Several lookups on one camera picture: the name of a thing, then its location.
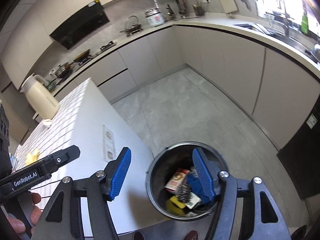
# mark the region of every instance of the tile floor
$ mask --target tile floor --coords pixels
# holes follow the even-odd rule
[[[216,148],[233,176],[259,176],[276,200],[288,227],[309,224],[305,201],[276,157],[277,150],[260,128],[225,94],[202,76],[185,68],[113,104],[154,157],[164,147],[199,141]],[[232,239],[238,239],[241,200],[237,203]],[[205,237],[211,218],[193,222],[169,220],[143,229],[146,240],[182,240],[192,229]],[[131,237],[122,236],[123,240]]]

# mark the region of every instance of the rice cooker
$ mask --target rice cooker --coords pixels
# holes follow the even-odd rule
[[[149,9],[145,12],[145,15],[151,27],[164,24],[164,18],[159,8]]]

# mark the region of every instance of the cutting board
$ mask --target cutting board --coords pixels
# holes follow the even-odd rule
[[[238,12],[238,6],[235,0],[219,0],[225,13]]]

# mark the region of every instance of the shoe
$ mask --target shoe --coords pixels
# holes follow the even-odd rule
[[[144,236],[140,231],[135,231],[133,234],[133,240],[144,240]]]
[[[196,230],[191,230],[187,233],[186,237],[183,240],[198,240],[199,233]]]

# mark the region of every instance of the trash can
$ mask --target trash can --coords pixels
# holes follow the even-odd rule
[[[190,169],[194,166],[192,151],[201,147],[210,161],[214,161],[222,171],[229,171],[223,157],[209,145],[200,142],[181,142],[165,148],[151,164],[147,175],[147,192],[155,208],[165,216],[179,221],[194,221],[206,217],[214,212],[216,203],[210,201],[194,209],[177,209],[170,204],[169,198],[173,196],[164,186],[175,174],[178,168]]]

